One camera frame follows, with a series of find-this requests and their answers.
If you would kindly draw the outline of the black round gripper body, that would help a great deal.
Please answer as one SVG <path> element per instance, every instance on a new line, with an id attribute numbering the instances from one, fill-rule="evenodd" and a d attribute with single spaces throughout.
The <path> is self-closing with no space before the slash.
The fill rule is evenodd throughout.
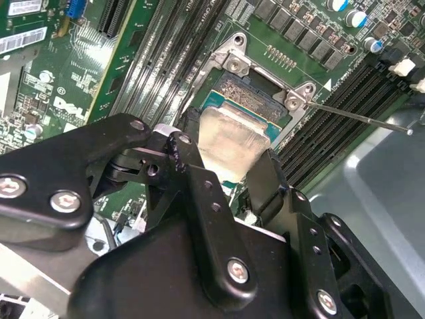
<path id="1" fill-rule="evenodd" d="M 187 225 L 177 219 L 96 259 L 77 280 L 68 318 L 313 318 L 296 298 L 288 244 L 269 231 L 238 223 L 259 276 L 256 298 L 239 311 L 221 310 L 205 295 Z"/>

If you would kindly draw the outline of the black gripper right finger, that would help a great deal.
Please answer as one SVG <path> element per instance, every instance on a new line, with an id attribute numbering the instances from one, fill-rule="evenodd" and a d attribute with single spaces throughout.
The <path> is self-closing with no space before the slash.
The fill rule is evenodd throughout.
<path id="1" fill-rule="evenodd" d="M 348 226 L 316 217 L 307 197 L 289 186 L 273 150 L 247 173 L 253 212 L 289 245 L 291 307 L 302 318 L 394 318 L 391 285 Z"/>

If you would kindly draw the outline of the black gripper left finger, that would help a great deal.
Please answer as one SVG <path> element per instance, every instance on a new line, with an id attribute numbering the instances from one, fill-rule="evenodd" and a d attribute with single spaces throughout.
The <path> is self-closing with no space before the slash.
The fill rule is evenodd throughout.
<path id="1" fill-rule="evenodd" d="M 216 174 L 192 137 L 162 136 L 117 114 L 1 156 L 1 241 L 42 251 L 75 247 L 94 202 L 127 182 L 151 186 L 161 220 L 187 223 L 201 284 L 223 310 L 240 310 L 258 278 Z"/>

